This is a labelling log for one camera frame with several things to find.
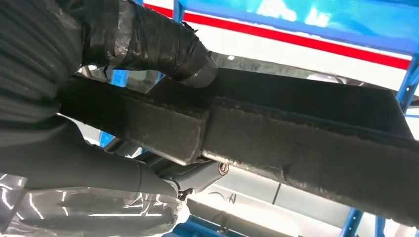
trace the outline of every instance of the metal bracket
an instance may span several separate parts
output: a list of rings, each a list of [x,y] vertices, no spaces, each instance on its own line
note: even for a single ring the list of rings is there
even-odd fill
[[[413,97],[415,96],[416,88],[419,84],[419,54],[416,53],[412,57],[412,61],[406,71],[405,78],[403,79],[402,85],[397,93],[396,99],[402,108],[403,113],[406,113],[410,106]]]

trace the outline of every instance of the bolt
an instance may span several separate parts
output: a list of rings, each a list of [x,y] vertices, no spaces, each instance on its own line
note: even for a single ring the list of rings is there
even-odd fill
[[[223,163],[220,163],[219,165],[218,165],[218,172],[222,175],[222,176],[224,176],[224,175],[226,175],[227,173],[228,173],[228,169],[229,169],[229,165],[227,165],[227,164],[223,164]]]

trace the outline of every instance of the plastic wrap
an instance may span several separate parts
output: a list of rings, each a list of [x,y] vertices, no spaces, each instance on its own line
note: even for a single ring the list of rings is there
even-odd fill
[[[0,233],[8,226],[14,213],[13,208],[19,202],[26,178],[0,173]]]
[[[216,64],[187,25],[125,0],[87,1],[83,64],[124,70],[157,70],[177,81],[197,84],[202,68],[215,77]],[[199,79],[199,86],[206,85]]]
[[[96,188],[30,191],[5,235],[31,237],[151,237],[189,215],[173,197]]]

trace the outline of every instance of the red stripe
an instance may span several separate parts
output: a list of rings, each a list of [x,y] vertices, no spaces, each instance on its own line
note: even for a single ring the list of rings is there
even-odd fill
[[[153,6],[145,4],[146,7],[149,7],[167,17],[172,17],[173,11],[167,8]],[[372,63],[378,63],[390,67],[407,69],[410,61],[406,59],[401,59],[397,57],[392,57],[388,55],[382,55],[379,53],[374,53],[370,51],[365,51],[362,49],[352,48],[348,46],[343,46],[335,43],[325,42],[317,39],[306,38],[302,36],[296,36],[292,34],[287,34],[284,32],[273,31],[269,29],[259,28],[255,26],[249,26],[246,24],[230,22],[226,20],[211,18],[207,16],[185,13],[184,20],[187,22],[193,22],[197,24],[207,25],[218,27],[226,30],[231,30],[235,32],[241,32],[249,35],[264,37],[267,39],[278,40],[286,43],[292,43],[308,48],[318,49],[321,51],[326,51],[329,53],[335,53],[342,56],[347,56],[351,58],[361,59]]]

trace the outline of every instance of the black tape wrap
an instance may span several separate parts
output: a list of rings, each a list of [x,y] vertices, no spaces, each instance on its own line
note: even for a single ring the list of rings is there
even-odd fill
[[[132,1],[87,1],[83,64],[157,70],[180,81],[208,63],[192,28]]]

